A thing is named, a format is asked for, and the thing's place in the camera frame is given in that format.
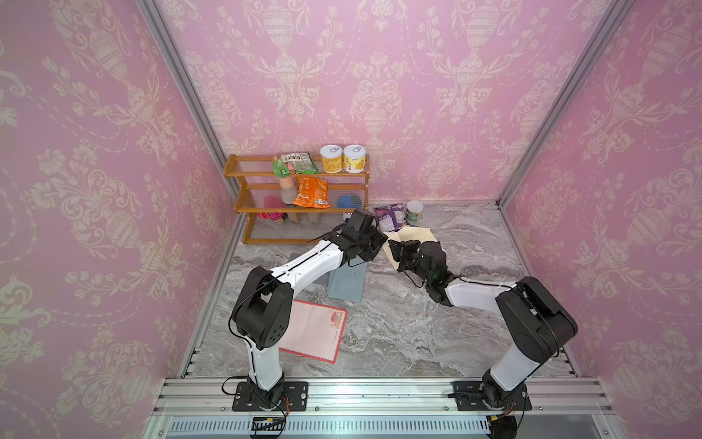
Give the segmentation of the teal blue envelope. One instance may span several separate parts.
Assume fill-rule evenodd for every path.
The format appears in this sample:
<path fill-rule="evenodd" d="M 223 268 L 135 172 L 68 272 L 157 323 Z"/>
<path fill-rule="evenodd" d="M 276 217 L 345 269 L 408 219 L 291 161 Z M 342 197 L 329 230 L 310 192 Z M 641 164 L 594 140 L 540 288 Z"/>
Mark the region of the teal blue envelope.
<path fill-rule="evenodd" d="M 327 294 L 330 298 L 358 303 L 362 300 L 367 263 L 356 257 L 329 274 Z"/>

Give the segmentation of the dark grey envelope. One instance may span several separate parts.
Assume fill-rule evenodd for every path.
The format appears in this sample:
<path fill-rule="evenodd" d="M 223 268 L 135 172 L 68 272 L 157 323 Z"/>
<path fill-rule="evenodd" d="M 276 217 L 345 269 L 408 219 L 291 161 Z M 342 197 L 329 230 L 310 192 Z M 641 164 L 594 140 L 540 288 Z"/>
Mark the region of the dark grey envelope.
<path fill-rule="evenodd" d="M 315 285 L 329 286 L 330 276 L 331 276 L 330 272 L 322 274 L 316 280 L 314 280 L 314 284 Z"/>

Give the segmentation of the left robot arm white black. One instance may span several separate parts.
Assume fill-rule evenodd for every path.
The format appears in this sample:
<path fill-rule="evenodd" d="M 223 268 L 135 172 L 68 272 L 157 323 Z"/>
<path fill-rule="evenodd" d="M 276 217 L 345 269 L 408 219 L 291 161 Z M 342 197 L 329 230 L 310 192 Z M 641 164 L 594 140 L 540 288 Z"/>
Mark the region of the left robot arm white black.
<path fill-rule="evenodd" d="M 256 405 L 272 410 L 282 401 L 279 342 L 289 327 L 296 296 L 356 258 L 373 261 L 386 241 L 375 215 L 356 209 L 301 256 L 271 270 L 256 266 L 249 272 L 231 311 L 229 328 L 246 344 L 247 385 Z"/>

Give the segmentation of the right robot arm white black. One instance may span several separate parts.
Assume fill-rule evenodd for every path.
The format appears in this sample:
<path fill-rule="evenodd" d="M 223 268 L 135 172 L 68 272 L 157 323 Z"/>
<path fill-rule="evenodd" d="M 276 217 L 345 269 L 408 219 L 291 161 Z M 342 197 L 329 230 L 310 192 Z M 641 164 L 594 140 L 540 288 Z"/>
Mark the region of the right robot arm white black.
<path fill-rule="evenodd" d="M 510 348 L 484 374 L 476 391 L 456 391 L 455 398 L 479 398 L 493 410 L 527 408 L 526 379 L 558 355 L 579 331 L 565 307 L 532 276 L 505 285 L 452 273 L 438 241 L 391 240 L 389 250 L 397 271 L 418 278 L 418 287 L 435 303 L 495 313 L 506 324 L 512 338 Z"/>

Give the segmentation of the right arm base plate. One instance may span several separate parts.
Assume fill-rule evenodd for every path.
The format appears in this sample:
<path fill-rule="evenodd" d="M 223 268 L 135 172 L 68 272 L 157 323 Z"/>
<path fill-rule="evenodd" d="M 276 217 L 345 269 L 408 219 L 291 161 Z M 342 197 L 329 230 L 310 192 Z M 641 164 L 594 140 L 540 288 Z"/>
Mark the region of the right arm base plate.
<path fill-rule="evenodd" d="M 513 391 L 503 391 L 496 384 L 459 380 L 452 383 L 452 390 L 447 397 L 455 401 L 461 412 L 526 412 L 533 408 L 524 383 Z"/>

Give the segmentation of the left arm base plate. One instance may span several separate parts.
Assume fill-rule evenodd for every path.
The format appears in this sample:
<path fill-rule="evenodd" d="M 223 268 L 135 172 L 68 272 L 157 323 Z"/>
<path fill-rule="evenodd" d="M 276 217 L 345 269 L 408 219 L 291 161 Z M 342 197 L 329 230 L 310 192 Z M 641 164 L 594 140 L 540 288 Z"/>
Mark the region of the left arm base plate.
<path fill-rule="evenodd" d="M 282 380 L 269 391 L 263 391 L 254 382 L 247 380 L 238 384 L 231 409 L 234 412 L 305 412 L 308 394 L 309 382 Z"/>

